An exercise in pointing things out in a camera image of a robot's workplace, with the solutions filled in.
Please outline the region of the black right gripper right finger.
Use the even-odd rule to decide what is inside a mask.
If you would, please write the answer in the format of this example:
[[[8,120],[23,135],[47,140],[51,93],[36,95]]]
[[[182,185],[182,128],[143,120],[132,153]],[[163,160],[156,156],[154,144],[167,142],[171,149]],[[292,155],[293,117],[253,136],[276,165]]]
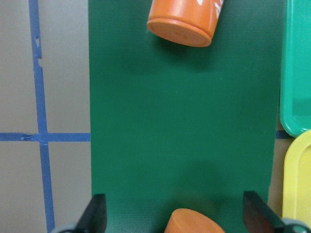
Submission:
[[[249,233],[284,231],[284,222],[255,191],[243,193],[243,222]]]

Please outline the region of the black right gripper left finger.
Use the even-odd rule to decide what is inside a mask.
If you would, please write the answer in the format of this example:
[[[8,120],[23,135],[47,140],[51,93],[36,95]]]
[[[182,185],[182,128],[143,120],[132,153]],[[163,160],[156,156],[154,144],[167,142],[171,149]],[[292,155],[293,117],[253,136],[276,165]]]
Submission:
[[[107,228],[105,194],[95,194],[75,226],[76,233],[104,233]]]

